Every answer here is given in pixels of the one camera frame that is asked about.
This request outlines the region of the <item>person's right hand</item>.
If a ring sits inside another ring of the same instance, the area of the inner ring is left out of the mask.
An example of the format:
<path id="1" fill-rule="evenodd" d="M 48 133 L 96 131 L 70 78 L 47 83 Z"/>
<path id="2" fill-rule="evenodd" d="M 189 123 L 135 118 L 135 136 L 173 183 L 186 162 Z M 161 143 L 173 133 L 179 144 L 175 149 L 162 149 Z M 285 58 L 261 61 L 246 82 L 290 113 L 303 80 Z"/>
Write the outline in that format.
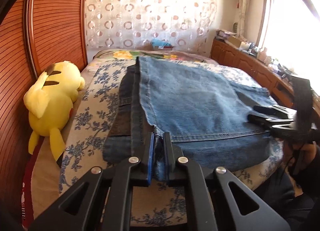
<path id="1" fill-rule="evenodd" d="M 284 140 L 283 162 L 293 167 L 294 172 L 302 171 L 313 161 L 317 153 L 317 145 L 313 143 L 294 143 Z"/>

